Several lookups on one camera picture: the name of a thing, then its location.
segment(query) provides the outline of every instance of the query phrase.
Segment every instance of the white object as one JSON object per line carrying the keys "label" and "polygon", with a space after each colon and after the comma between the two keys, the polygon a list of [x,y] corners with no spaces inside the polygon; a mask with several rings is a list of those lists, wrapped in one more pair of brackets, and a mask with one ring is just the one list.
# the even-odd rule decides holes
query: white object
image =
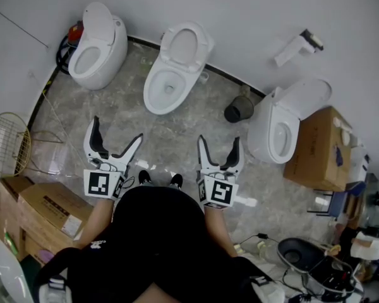
{"label": "white object", "polygon": [[280,68],[282,65],[284,65],[287,61],[299,53],[301,49],[306,49],[309,53],[312,54],[315,52],[315,48],[310,45],[306,39],[299,35],[295,37],[292,42],[287,44],[281,53],[274,57],[278,67]]}
{"label": "white object", "polygon": [[102,137],[99,127],[100,120],[95,116],[87,127],[83,141],[83,149],[88,162],[97,169],[110,172],[121,172],[122,175],[125,175],[133,155],[139,149],[143,141],[143,134],[139,134],[133,138],[122,154],[112,154],[110,156],[108,151],[102,147]]}
{"label": "white object", "polygon": [[356,258],[361,258],[364,260],[378,260],[379,259],[379,238],[371,237],[370,235],[364,235],[359,232],[356,235],[356,239],[370,241],[370,247],[364,247],[356,242],[352,243],[351,246],[351,256]]}
{"label": "white object", "polygon": [[201,84],[206,84],[209,79],[209,74],[207,72],[202,72],[200,77],[198,78],[198,82]]}
{"label": "white object", "polygon": [[337,117],[333,118],[333,123],[334,123],[334,126],[336,126],[337,128],[341,128],[341,140],[342,140],[342,144],[344,146],[348,146],[349,142],[351,140],[350,134],[352,134],[352,128],[350,128],[349,126],[347,126],[346,124],[344,124],[341,121],[341,119],[339,119]]}
{"label": "white object", "polygon": [[64,280],[51,278],[39,288],[39,303],[72,303],[71,290]]}
{"label": "white object", "polygon": [[182,104],[200,77],[214,45],[212,37],[195,22],[170,27],[146,78],[143,91],[146,108],[161,115]]}
{"label": "white object", "polygon": [[365,181],[369,166],[369,162],[366,159],[367,154],[367,151],[362,146],[351,148],[348,183]]}
{"label": "white object", "polygon": [[17,303],[33,303],[24,272],[14,254],[0,240],[0,279]]}
{"label": "white object", "polygon": [[285,302],[285,291],[274,281],[268,282],[264,277],[256,279],[261,281],[261,285],[251,283],[254,292],[263,303],[283,303]]}
{"label": "white object", "polygon": [[276,88],[254,108],[247,139],[250,153],[268,163],[289,161],[300,120],[323,107],[331,94],[331,86],[319,79],[304,79],[286,90]]}
{"label": "white object", "polygon": [[334,117],[333,118],[333,124],[337,128],[341,128],[342,130],[346,131],[349,134],[352,134],[352,128],[344,124],[340,118]]}
{"label": "white object", "polygon": [[254,208],[255,206],[257,206],[258,201],[257,201],[257,199],[244,198],[242,196],[236,195],[234,197],[234,202],[241,203],[242,205],[250,206],[250,207]]}
{"label": "white object", "polygon": [[205,175],[198,182],[200,204],[214,209],[233,206],[239,186],[226,180]]}
{"label": "white object", "polygon": [[124,178],[121,172],[85,169],[83,172],[84,194],[93,198],[116,201],[121,194]]}
{"label": "white object", "polygon": [[126,57],[128,38],[120,17],[102,3],[90,3],[83,14],[84,31],[69,62],[71,77],[83,88],[100,90],[115,77]]}

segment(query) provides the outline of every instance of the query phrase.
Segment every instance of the toilet lid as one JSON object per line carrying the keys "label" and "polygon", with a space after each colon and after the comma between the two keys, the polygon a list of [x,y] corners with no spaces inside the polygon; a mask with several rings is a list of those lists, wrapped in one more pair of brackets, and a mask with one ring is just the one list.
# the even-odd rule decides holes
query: toilet lid
{"label": "toilet lid", "polygon": [[83,13],[84,32],[89,38],[101,39],[111,45],[115,27],[111,12],[102,3],[90,3]]}
{"label": "toilet lid", "polygon": [[274,104],[279,104],[303,120],[323,107],[331,94],[332,88],[326,81],[308,78],[278,92]]}
{"label": "toilet lid", "polygon": [[208,56],[203,28],[192,21],[170,27],[163,36],[160,56],[168,65],[188,73],[197,72]]}

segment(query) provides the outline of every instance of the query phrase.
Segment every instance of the white toilet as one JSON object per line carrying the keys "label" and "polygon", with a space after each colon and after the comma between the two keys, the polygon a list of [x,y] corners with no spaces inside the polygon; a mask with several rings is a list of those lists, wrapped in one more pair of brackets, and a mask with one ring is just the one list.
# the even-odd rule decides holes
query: white toilet
{"label": "white toilet", "polygon": [[201,75],[214,45],[213,38],[195,22],[170,27],[146,78],[146,108],[160,115],[178,107]]}
{"label": "white toilet", "polygon": [[276,88],[254,108],[248,128],[248,149],[264,162],[286,163],[295,151],[299,122],[323,107],[331,97],[323,80],[301,80],[288,89]]}
{"label": "white toilet", "polygon": [[125,25],[102,3],[90,3],[85,8],[83,25],[83,35],[69,62],[69,73],[83,88],[100,90],[112,81],[125,60]]}

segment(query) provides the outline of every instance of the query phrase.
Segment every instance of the gray floor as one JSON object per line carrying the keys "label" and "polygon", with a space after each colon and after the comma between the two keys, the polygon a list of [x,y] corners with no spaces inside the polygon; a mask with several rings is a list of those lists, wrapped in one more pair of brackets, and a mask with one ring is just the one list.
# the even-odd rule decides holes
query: gray floor
{"label": "gray floor", "polygon": [[[248,207],[235,203],[225,211],[233,241],[239,242],[258,232],[268,233],[274,239],[296,235],[326,239],[330,218],[306,213],[314,201],[312,191],[285,180],[280,165],[263,163],[250,155],[246,147],[248,121],[230,124],[224,119],[223,110],[239,93],[238,85],[209,72],[207,84],[197,83],[175,111],[156,116],[146,109],[143,86],[157,54],[157,50],[129,43],[120,72],[109,86],[97,92],[80,88],[70,76],[60,73],[48,99],[64,130],[46,101],[32,128],[33,132],[52,131],[65,141],[64,145],[39,142],[33,145],[33,161],[40,169],[55,175],[31,170],[26,170],[26,175],[36,182],[63,182],[84,197],[82,176],[88,164],[83,138],[89,122],[97,115],[104,146],[111,153],[121,152],[134,136],[144,134],[145,141],[131,163],[129,175],[137,176],[141,169],[148,168],[155,183],[165,185],[172,173],[180,173],[184,176],[183,191],[197,199],[198,136],[204,135],[212,158],[220,163],[224,163],[234,138],[240,136],[246,165],[238,179],[238,195],[255,198],[258,204]],[[254,251],[255,243],[256,240],[250,240],[244,247]]]}

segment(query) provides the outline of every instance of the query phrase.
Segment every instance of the black shoe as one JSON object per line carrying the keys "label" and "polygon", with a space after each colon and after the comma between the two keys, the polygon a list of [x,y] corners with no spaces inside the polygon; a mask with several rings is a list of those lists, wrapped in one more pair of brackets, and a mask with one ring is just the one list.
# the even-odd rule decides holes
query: black shoe
{"label": "black shoe", "polygon": [[181,174],[176,174],[172,177],[170,185],[175,185],[178,187],[178,189],[181,189],[181,186],[183,186],[183,177]]}
{"label": "black shoe", "polygon": [[152,180],[150,179],[150,175],[146,170],[141,170],[139,172],[139,184],[142,185],[143,183],[149,182],[151,183]]}

